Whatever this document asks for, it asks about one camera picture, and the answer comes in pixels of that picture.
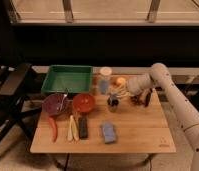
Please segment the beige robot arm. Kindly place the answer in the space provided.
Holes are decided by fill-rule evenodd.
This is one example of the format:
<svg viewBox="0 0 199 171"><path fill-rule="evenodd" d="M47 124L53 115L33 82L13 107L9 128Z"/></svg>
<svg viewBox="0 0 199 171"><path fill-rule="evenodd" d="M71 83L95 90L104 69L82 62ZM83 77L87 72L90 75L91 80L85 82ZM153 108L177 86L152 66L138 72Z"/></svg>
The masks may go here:
<svg viewBox="0 0 199 171"><path fill-rule="evenodd" d="M161 87L176 114L180 126L193 149L190 171L199 171L199 111L177 88L168 68L154 63L147 73L131 77L122 85L112 88L118 97L137 96L149 88Z"/></svg>

